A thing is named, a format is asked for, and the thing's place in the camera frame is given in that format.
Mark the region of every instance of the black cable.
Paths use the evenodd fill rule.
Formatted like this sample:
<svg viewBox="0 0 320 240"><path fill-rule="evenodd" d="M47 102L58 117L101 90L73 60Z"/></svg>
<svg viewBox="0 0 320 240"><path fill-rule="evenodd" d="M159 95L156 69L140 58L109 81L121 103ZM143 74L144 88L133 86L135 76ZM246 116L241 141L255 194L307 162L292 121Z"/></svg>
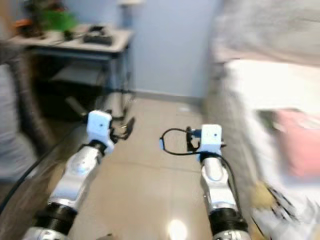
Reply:
<svg viewBox="0 0 320 240"><path fill-rule="evenodd" d="M70 131L68 131L55 145L53 145L45 154L43 154L34 164L32 164L31 167L28 168L27 171L19 178L19 180L14 184L14 186L11 188L11 190L8 192L4 200L2 201L0 205L0 216L5 210L7 204L9 203L10 199L13 197L13 195L16 193L18 188L21 186L22 183L26 180L27 176L53 151L57 146L59 146L70 134L73 133L75 129L80 127L82 125L82 121L79 123L76 123L75 126L72 127Z"/></svg>
<svg viewBox="0 0 320 240"><path fill-rule="evenodd" d="M235 202L236 202L236 205L238 207L239 214L242 215L242 210L241 210L241 207L240 207L240 198L239 198L239 192L238 192L238 188L237 188L235 173L232 170L229 162L222 155L217 154L217 153L213 153L213 152L193 151L193 152L178 153L178 152L172 152L172 151L167 150L166 149L166 145L165 145L165 135L167 133L169 133L169 132L172 132L172 131L178 131L178 132L183 132L183 133L187 133L187 134L192 134L193 135L192 131L187 131L187 130L180 129L180 128L170 128L170 129L166 130L162 134L162 136L160 137L160 141L162 142L162 149L166 153L174 155L174 156L189 156L189 155L199 155L199 154L210 154L211 156L220 158L222 160L222 164L225 165L228 168L228 171L230 172L232 183L233 183L233 191L234 191L234 195L235 195Z"/></svg>

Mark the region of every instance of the bed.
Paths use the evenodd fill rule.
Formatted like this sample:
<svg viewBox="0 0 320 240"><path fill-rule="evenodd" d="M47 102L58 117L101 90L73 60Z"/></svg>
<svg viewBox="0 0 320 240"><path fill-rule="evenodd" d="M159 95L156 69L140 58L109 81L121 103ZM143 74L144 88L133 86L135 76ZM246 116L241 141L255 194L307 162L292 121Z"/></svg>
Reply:
<svg viewBox="0 0 320 240"><path fill-rule="evenodd" d="M282 167L278 140L260 116L278 109L320 113L319 16L316 0L229 0L215 19L206 120L222 125L223 154L234 168L248 222L259 181L299 199L297 208L306 199L320 206L320 177L302 179Z"/></svg>

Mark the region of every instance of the blue wall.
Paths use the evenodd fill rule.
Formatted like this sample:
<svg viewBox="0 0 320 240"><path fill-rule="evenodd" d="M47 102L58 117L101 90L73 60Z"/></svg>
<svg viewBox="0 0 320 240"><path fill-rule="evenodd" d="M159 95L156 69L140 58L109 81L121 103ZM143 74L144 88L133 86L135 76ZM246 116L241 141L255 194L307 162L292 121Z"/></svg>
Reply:
<svg viewBox="0 0 320 240"><path fill-rule="evenodd" d="M190 97L205 95L208 47L220 1L145 0L135 8L133 50L138 90ZM65 3L81 22L121 22L116 0Z"/></svg>

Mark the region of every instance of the pink pillow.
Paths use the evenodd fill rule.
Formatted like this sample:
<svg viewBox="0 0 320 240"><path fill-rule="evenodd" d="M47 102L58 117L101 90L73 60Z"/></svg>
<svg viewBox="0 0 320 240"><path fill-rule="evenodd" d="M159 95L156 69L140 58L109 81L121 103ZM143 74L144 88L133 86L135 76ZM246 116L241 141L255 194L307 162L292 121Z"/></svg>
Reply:
<svg viewBox="0 0 320 240"><path fill-rule="evenodd" d="M296 176L320 176L320 117L294 110L276 112L280 141Z"/></svg>

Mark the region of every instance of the white bedsheet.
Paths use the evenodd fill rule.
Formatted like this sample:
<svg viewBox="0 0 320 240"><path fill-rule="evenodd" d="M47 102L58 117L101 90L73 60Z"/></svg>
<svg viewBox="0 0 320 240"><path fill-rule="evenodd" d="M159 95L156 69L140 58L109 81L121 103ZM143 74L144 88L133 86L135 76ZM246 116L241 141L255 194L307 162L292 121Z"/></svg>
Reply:
<svg viewBox="0 0 320 240"><path fill-rule="evenodd" d="M318 179L294 178L283 163L276 140L266 131L257 110L296 108L320 114L320 68L257 60L234 60L227 64L233 91L245 112L248 136L264 180L289 195L320 204Z"/></svg>

